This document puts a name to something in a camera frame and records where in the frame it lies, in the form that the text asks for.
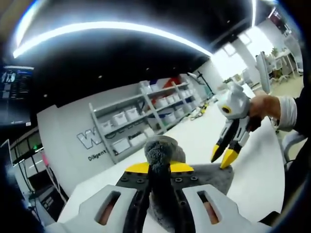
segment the computer screen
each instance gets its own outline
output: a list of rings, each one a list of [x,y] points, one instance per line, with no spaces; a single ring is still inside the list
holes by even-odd
[[[29,89],[33,67],[5,66],[0,72],[0,127],[31,126]]]

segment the yellow plastic part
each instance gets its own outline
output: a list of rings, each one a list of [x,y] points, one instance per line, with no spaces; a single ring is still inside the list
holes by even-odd
[[[228,114],[230,114],[232,111],[231,111],[231,108],[229,107],[229,106],[227,106],[227,105],[224,105],[224,106],[222,106],[222,109],[226,109],[226,110],[228,110]]]
[[[171,161],[171,172],[186,172],[186,171],[194,171],[194,170],[188,164]]]
[[[149,169],[149,163],[145,162],[145,163],[131,165],[125,171],[148,174],[148,169]]]
[[[223,169],[229,166],[230,164],[232,164],[233,161],[237,159],[238,155],[239,154],[233,149],[227,149],[227,151],[225,152],[222,164],[220,165],[220,168]]]
[[[219,146],[216,144],[216,145],[214,146],[214,148],[213,148],[213,154],[212,154],[212,157],[210,158],[211,160],[213,160],[214,155],[215,155],[216,151],[218,150],[218,148],[219,148]]]

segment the shelving unit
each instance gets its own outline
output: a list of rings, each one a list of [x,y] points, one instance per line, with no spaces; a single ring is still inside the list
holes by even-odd
[[[107,148],[107,151],[109,152],[109,155],[111,156],[111,159],[113,160],[113,162],[115,164],[118,163],[119,161],[123,160],[124,158],[130,156],[131,154],[135,153],[139,149],[141,149],[144,146],[146,141],[142,141],[138,145],[136,145],[134,147],[130,147],[130,148],[128,148],[128,149],[124,150],[123,152],[116,155],[113,148],[112,148],[111,143],[109,142],[109,140],[111,140],[111,138],[108,138],[107,136],[111,135],[111,134],[113,135],[114,133],[117,133],[126,127],[132,126],[136,122],[139,122],[139,121],[145,121],[146,125],[149,125],[147,118],[151,115],[153,115],[155,117],[155,120],[160,127],[160,129],[158,129],[158,130],[154,129],[155,135],[165,133],[171,127],[178,124],[186,115],[190,114],[193,110],[193,108],[190,106],[188,106],[187,108],[184,108],[185,114],[182,117],[178,118],[177,120],[175,120],[174,122],[172,122],[168,125],[165,125],[163,123],[163,120],[159,116],[160,111],[163,111],[167,108],[175,108],[175,105],[179,104],[181,102],[183,103],[183,106],[188,105],[186,102],[186,99],[193,97],[193,95],[191,94],[191,95],[184,98],[184,97],[182,97],[182,94],[181,94],[181,90],[187,88],[188,85],[189,85],[188,83],[182,83],[179,85],[175,85],[173,83],[172,87],[164,88],[164,89],[161,89],[158,91],[154,91],[152,93],[146,93],[146,92],[144,92],[143,89],[141,89],[142,94],[138,94],[138,95],[135,95],[135,96],[123,99],[123,100],[119,100],[115,103],[112,103],[112,104],[109,104],[106,106],[101,106],[99,108],[93,108],[92,104],[91,103],[89,104],[89,108],[91,111],[91,117],[94,121],[96,130],[98,131],[100,137],[102,138],[104,146]],[[156,96],[165,95],[165,94],[170,93],[170,92],[177,93],[180,97],[180,100],[176,101],[174,103],[171,103],[167,106],[156,109],[152,103],[152,98],[154,98]],[[126,107],[129,107],[129,106],[132,106],[132,105],[136,105],[137,109],[140,111],[140,108],[138,106],[139,101],[145,101],[145,103],[148,105],[150,110],[146,113],[139,112],[140,116],[137,119],[126,122],[123,125],[117,126],[109,132],[103,131],[103,129],[100,125],[100,121],[99,121],[99,120],[101,120],[102,117],[105,117],[109,114],[112,114],[113,112],[120,111],[120,110],[122,110]]]

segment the table surface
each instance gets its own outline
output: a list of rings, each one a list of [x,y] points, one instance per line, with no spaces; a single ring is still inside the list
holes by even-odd
[[[245,93],[253,97],[247,86]],[[194,120],[180,122],[165,135],[175,138],[186,154],[187,164],[208,164],[212,149],[225,124],[225,117],[216,104]],[[284,167],[282,152],[270,120],[264,119],[261,127],[250,133],[246,145],[232,164],[234,179],[227,196],[238,205],[246,219],[256,222],[272,211],[280,212],[284,197]],[[145,162],[141,149],[106,171],[76,186],[58,222],[66,222],[78,214],[79,205],[105,187],[115,185],[130,165]],[[166,232],[147,215],[144,232]]]

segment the red object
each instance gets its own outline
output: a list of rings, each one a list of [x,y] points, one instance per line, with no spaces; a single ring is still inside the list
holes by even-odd
[[[180,81],[179,77],[170,78],[170,79],[164,84],[164,86],[162,87],[162,89],[173,86],[173,83],[175,83],[176,85],[181,84],[181,81]],[[151,100],[151,103],[152,103],[152,104],[155,104],[155,103],[156,103],[156,99],[152,99],[152,100]]]

